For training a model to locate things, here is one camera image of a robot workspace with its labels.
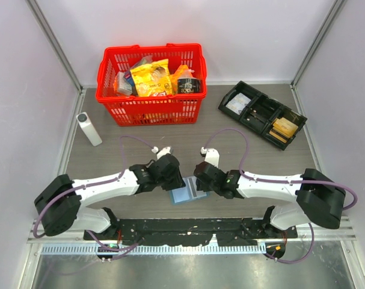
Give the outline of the blue card holder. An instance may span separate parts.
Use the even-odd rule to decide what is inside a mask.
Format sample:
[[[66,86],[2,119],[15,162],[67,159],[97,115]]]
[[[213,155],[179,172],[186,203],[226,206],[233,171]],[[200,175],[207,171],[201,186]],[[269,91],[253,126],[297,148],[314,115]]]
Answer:
[[[177,188],[169,192],[171,203],[178,205],[209,197],[209,192],[197,189],[196,180],[197,178],[194,176],[183,178],[185,187]]]

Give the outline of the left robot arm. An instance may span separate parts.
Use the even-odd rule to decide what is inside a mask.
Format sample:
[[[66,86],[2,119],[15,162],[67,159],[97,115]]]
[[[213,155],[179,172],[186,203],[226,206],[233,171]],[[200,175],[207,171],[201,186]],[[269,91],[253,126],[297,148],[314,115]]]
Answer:
[[[110,209],[91,209],[90,205],[120,196],[134,196],[160,187],[165,191],[182,188],[178,159],[165,154],[150,164],[135,164],[123,172],[94,179],[72,180],[67,174],[57,176],[35,199],[38,219],[33,229],[40,238],[53,237],[69,229],[92,231],[106,240],[118,233],[116,217]]]

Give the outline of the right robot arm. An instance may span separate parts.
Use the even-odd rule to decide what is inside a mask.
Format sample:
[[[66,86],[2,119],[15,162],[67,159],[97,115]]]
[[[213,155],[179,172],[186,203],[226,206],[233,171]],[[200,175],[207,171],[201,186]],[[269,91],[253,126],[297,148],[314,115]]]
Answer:
[[[286,201],[283,206],[266,209],[261,223],[265,236],[274,238],[293,226],[314,223],[326,229],[338,229],[346,193],[326,185],[330,180],[315,169],[292,176],[255,175],[238,170],[223,172],[206,161],[196,165],[194,176],[203,191],[214,191],[226,199],[262,197]]]

